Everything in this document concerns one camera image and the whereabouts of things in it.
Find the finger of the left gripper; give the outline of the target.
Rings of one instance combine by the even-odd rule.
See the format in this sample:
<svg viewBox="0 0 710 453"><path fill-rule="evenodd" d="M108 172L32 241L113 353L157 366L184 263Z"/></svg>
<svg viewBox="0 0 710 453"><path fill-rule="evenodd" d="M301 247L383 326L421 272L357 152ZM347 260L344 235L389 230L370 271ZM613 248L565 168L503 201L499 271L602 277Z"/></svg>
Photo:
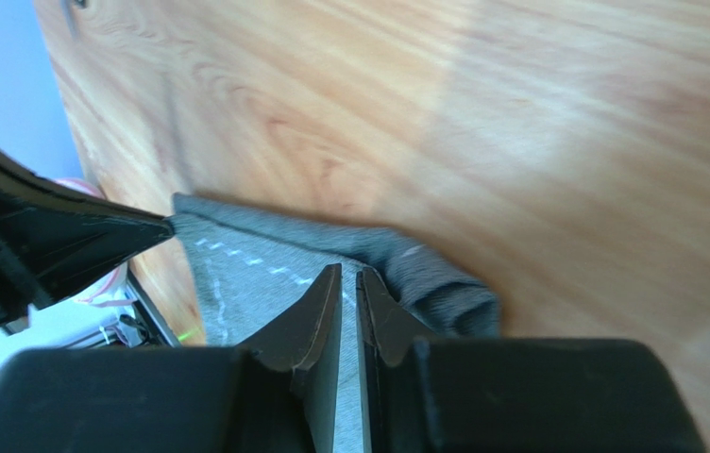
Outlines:
<svg viewBox="0 0 710 453"><path fill-rule="evenodd" d="M70 298L173 235L163 216L70 190L0 151L0 328L23 329L30 306ZM101 239L98 264L108 268L79 277Z"/></svg>

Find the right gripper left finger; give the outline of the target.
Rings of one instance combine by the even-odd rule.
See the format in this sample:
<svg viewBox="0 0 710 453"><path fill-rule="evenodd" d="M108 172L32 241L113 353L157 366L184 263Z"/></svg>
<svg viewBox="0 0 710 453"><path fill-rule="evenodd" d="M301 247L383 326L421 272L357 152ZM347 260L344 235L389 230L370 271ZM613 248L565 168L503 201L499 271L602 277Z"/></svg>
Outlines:
<svg viewBox="0 0 710 453"><path fill-rule="evenodd" d="M288 309L247 338L241 452L330 452L342 329L342 267L327 265Z"/></svg>

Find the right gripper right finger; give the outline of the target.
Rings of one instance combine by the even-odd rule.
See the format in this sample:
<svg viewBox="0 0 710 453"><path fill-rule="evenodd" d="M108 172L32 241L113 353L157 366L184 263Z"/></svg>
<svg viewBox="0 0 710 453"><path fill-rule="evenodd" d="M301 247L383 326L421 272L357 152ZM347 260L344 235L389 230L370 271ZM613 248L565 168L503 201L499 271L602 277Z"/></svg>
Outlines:
<svg viewBox="0 0 710 453"><path fill-rule="evenodd" d="M356 289L364 450L429 452L414 341L433 333L398 304L377 271L360 271Z"/></svg>

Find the grey stitched cloth napkin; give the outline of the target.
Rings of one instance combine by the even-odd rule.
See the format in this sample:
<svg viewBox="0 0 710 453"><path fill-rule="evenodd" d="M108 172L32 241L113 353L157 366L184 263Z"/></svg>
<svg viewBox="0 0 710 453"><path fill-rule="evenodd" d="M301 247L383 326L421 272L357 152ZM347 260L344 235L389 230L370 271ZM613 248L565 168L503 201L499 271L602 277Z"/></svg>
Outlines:
<svg viewBox="0 0 710 453"><path fill-rule="evenodd" d="M496 337L499 299L434 249L393 229L337 226L186 194L173 222L210 345L234 345L342 267L342 330L333 448L363 450L355 277L376 270L391 296L434 332Z"/></svg>

